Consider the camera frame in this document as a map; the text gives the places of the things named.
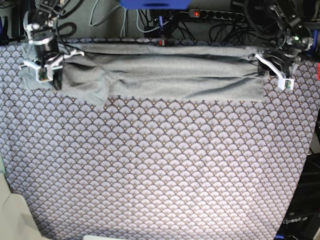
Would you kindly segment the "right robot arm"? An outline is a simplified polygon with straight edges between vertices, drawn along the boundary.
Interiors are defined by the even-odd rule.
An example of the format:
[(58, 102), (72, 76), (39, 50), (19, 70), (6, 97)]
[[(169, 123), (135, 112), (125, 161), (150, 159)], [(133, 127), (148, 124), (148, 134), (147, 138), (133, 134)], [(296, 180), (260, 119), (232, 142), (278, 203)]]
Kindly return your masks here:
[(49, 83), (57, 91), (62, 89), (64, 60), (84, 54), (76, 49), (69, 50), (65, 45), (63, 51), (59, 49), (61, 37), (57, 22), (64, 8), (63, 0), (41, 0), (36, 9), (25, 13), (23, 19), (23, 28), (35, 51), (35, 58), (24, 59), (22, 67), (32, 68), (38, 83)]

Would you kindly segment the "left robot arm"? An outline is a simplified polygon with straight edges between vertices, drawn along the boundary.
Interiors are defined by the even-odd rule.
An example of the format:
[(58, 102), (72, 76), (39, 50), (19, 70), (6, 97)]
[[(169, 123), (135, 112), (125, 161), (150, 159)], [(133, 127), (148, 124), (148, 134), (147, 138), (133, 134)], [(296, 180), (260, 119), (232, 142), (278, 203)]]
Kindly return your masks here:
[(257, 38), (265, 40), (258, 55), (268, 61), (284, 78), (291, 78), (301, 53), (312, 53), (318, 34), (307, 28), (291, 0), (245, 0), (243, 13)]

